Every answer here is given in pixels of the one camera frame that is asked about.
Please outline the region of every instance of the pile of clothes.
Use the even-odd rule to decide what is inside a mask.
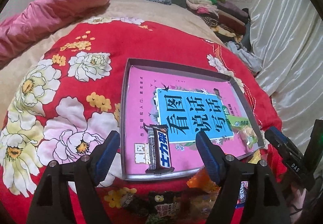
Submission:
[[[246,33],[248,13],[226,0],[186,0],[186,4],[224,43],[240,42]]]
[[[252,53],[249,40],[248,9],[241,10],[226,0],[186,0],[186,4],[187,9],[201,17],[254,76],[261,71],[262,60]]]

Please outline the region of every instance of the snack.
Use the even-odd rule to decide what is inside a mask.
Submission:
[[[249,119],[233,115],[227,115],[227,117],[232,129],[238,131],[241,139],[251,149],[253,144],[258,142],[258,137],[251,127]]]
[[[146,224],[174,223],[180,211],[180,192],[149,192],[151,213]]]
[[[235,208],[244,207],[244,203],[247,198],[247,189],[248,189],[248,181],[241,182],[238,201],[237,201],[237,205],[235,206]]]
[[[146,125],[144,129],[148,132],[150,165],[146,173],[160,174],[173,172],[171,151],[168,140],[167,125]]]
[[[218,192],[197,196],[190,199],[190,217],[192,219],[206,219],[214,206]]]
[[[197,187],[207,193],[218,192],[220,190],[220,187],[210,179],[209,174],[204,167],[199,169],[199,171],[186,183],[188,187]]]
[[[147,216],[149,214],[149,203],[136,196],[135,194],[127,193],[120,199],[121,207],[131,213]]]

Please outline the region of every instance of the yellow flower print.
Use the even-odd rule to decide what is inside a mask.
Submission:
[[[117,191],[110,190],[108,192],[108,195],[104,196],[104,200],[106,202],[109,202],[110,207],[121,208],[121,204],[120,204],[121,197],[122,196]]]
[[[118,190],[117,192],[120,194],[120,196],[124,196],[127,193],[136,194],[137,189],[135,189],[135,188],[130,189],[130,188],[124,187],[124,188],[121,188],[120,190]]]
[[[60,59],[59,54],[53,55],[53,57],[52,57],[53,64],[58,64],[59,63],[59,59]]]
[[[120,103],[114,104],[116,110],[114,111],[114,117],[118,121],[118,125],[120,125]]]
[[[90,103],[90,106],[98,107],[101,111],[107,112],[112,108],[110,99],[105,98],[103,95],[97,95],[96,92],[88,95],[86,101]]]
[[[137,25],[137,26],[143,29],[148,29],[148,25]]]
[[[105,111],[105,112],[107,112],[109,109],[112,108],[110,99],[105,98],[103,95],[100,95],[98,97],[96,106],[99,107],[101,111]]]
[[[86,97],[86,101],[90,103],[90,106],[95,107],[98,98],[99,96],[96,94],[96,92],[93,92]]]
[[[59,66],[65,66],[66,57],[65,56],[60,56],[59,54],[53,55],[52,61],[53,61],[53,64],[59,64]]]
[[[60,59],[57,61],[57,63],[59,64],[59,66],[65,66],[65,64],[66,64],[66,57],[65,56],[61,56]]]
[[[89,41],[80,41],[80,39],[81,38],[83,38],[83,39],[86,39],[86,38],[88,38],[88,36],[87,36],[87,34],[90,34],[91,33],[91,31],[86,31],[85,32],[86,34],[85,35],[83,35],[83,36],[78,36],[78,37],[76,37],[75,39],[76,40],[78,40],[77,42],[73,42],[72,44],[71,43],[67,43],[67,44],[65,44],[64,46],[62,46],[61,48],[60,48],[60,51],[65,51],[66,49],[74,49],[74,48],[77,48],[79,51],[81,51],[81,50],[87,50],[87,51],[90,51],[91,50],[91,42],[89,42]]]

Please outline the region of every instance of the pink book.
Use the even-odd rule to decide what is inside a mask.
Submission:
[[[241,159],[258,149],[249,149],[233,133],[225,113],[247,117],[228,81],[210,81],[147,71],[132,66],[125,105],[125,135],[122,146],[124,179],[156,180],[194,174],[203,166],[195,135],[203,130],[226,154]],[[143,123],[166,124],[173,172],[147,174],[148,133]]]

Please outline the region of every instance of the white peony print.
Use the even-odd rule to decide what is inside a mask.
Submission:
[[[112,18],[92,17],[90,19],[84,20],[82,23],[99,24],[99,23],[111,23],[111,22],[112,22]]]
[[[128,18],[128,17],[115,17],[112,18],[113,21],[122,21],[123,23],[133,23],[136,25],[140,25],[144,22],[144,20],[139,18]]]
[[[60,164],[74,162],[85,154],[90,154],[98,144],[102,144],[112,130],[119,132],[118,122],[112,113],[93,113],[86,121],[84,106],[77,98],[63,98],[56,107],[59,115],[47,121],[44,127],[44,141],[37,149],[43,165],[51,160]],[[101,185],[111,185],[115,177],[122,177],[121,157],[117,154],[106,179]],[[74,183],[69,183],[75,191]]]
[[[131,18],[131,17],[113,17],[113,18],[105,18],[105,17],[92,17],[90,19],[84,20],[82,23],[89,24],[99,24],[99,23],[111,23],[112,21],[122,21],[123,23],[133,23],[136,25],[140,25],[144,22],[144,20],[139,18]]]
[[[70,68],[68,76],[73,77],[82,82],[88,82],[89,78],[101,79],[109,76],[112,67],[109,65],[111,60],[109,53],[86,53],[79,52],[76,57],[71,57],[68,61]]]
[[[219,71],[219,73],[229,75],[229,76],[233,77],[234,80],[236,81],[236,83],[239,85],[240,90],[244,94],[244,84],[243,84],[241,79],[235,77],[234,72],[228,71],[223,66],[222,62],[218,58],[213,57],[212,55],[208,55],[207,59],[209,60],[209,65],[215,67]]]
[[[29,197],[35,192],[36,184],[30,174],[37,176],[40,163],[36,148],[43,138],[43,127],[36,121],[31,130],[17,128],[17,123],[8,122],[0,134],[0,165],[3,166],[2,180],[14,195],[22,193]]]
[[[8,118],[29,130],[36,122],[35,115],[45,116],[43,105],[50,103],[59,88],[61,71],[52,67],[52,59],[39,61],[24,77],[8,108]]]

